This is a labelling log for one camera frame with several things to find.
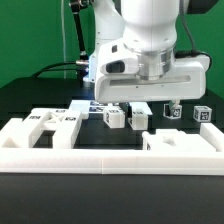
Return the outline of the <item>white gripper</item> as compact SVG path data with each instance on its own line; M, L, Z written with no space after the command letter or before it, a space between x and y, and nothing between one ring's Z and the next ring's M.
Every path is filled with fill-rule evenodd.
M100 103L199 99L211 64L201 52L136 51L107 43L98 55L95 99Z

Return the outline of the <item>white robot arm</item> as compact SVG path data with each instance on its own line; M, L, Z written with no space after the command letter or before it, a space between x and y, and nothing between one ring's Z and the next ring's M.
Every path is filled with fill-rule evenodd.
M89 71L101 103L201 98L210 58L175 54L176 20L192 13L191 0L95 0L96 50Z

